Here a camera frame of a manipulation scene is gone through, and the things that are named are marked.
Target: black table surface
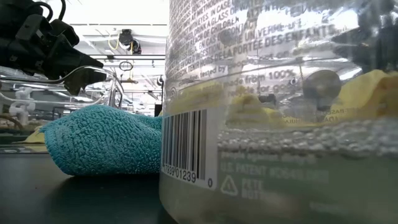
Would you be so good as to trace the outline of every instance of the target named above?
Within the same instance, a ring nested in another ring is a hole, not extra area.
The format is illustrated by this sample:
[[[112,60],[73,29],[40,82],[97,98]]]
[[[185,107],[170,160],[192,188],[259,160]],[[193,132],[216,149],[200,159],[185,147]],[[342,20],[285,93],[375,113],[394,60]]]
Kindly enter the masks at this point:
[[[159,175],[72,177],[48,154],[0,154],[0,223],[177,224]]]

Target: yellow towel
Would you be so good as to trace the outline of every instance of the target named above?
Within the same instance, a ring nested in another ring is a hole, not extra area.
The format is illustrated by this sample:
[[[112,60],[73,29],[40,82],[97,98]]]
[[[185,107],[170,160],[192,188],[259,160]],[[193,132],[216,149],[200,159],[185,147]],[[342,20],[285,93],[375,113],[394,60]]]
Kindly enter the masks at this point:
[[[193,85],[181,91],[181,93],[175,96],[175,99],[167,105],[167,115],[218,107],[222,94],[223,86],[214,81]]]
[[[237,87],[239,96],[233,98],[228,108],[226,125],[239,128],[256,128],[268,126],[269,128],[282,128],[285,126],[281,114],[277,110],[263,107],[259,98],[245,92],[243,86]]]
[[[16,143],[44,143],[44,133],[40,132],[40,128],[36,127],[35,132],[28,136],[25,141],[16,142]]]
[[[373,70],[342,86],[336,103],[331,106],[330,111],[325,113],[326,116],[322,122],[306,122],[290,116],[281,116],[273,109],[261,108],[261,103],[255,95],[236,97],[233,100],[234,108],[241,105],[242,109],[231,110],[229,121],[239,121],[248,126],[259,123],[268,124],[273,128],[294,128],[323,126],[354,119],[398,116],[397,98],[398,73],[386,74],[380,70]]]

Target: cable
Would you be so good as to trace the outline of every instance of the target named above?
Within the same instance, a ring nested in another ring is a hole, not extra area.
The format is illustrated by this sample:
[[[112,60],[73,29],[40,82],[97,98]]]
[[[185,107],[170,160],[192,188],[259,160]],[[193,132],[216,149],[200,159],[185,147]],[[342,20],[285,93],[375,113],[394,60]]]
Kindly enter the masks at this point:
[[[61,8],[60,15],[58,16],[58,19],[62,21],[64,15],[65,15],[65,11],[67,10],[67,4],[66,4],[65,0],[61,0],[61,2],[62,2],[62,8]]]
[[[25,9],[25,11],[29,11],[30,9],[32,9],[33,7],[36,7],[36,6],[43,6],[43,7],[46,7],[46,8],[49,10],[49,15],[47,16],[46,19],[47,19],[48,21],[50,21],[50,20],[52,19],[52,16],[53,16],[54,12],[53,12],[51,6],[50,6],[49,4],[47,4],[47,3],[45,3],[45,2],[33,2],[31,5],[29,5],[29,6]]]
[[[10,116],[2,115],[2,114],[0,114],[0,118],[9,120],[9,121],[13,122],[14,125],[17,126],[21,131],[24,130],[23,125],[21,125],[21,123],[19,121],[17,121],[16,119],[14,119],[14,118],[12,118]]]
[[[133,75],[132,69],[131,69],[131,70],[130,70],[130,77],[129,77],[129,79],[132,81],[133,78],[134,78],[134,75]]]
[[[134,66],[132,65],[132,63],[128,62],[128,61],[124,61],[124,62],[120,62],[119,64],[119,69],[126,72],[126,71],[131,71],[132,68],[134,68]]]
[[[110,47],[112,50],[117,50],[117,49],[118,49],[118,47],[119,47],[119,36],[120,36],[120,34],[118,34],[118,41],[116,42],[116,47],[113,47],[113,46],[111,45],[111,34],[109,34],[108,45],[109,45],[109,47]]]

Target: barcode number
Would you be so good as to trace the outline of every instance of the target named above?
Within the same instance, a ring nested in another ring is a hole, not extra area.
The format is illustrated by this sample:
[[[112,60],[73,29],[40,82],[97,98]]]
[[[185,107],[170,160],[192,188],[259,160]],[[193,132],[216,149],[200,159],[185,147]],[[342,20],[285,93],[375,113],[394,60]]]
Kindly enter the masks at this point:
[[[164,118],[162,171],[195,183],[206,178],[207,110]]]

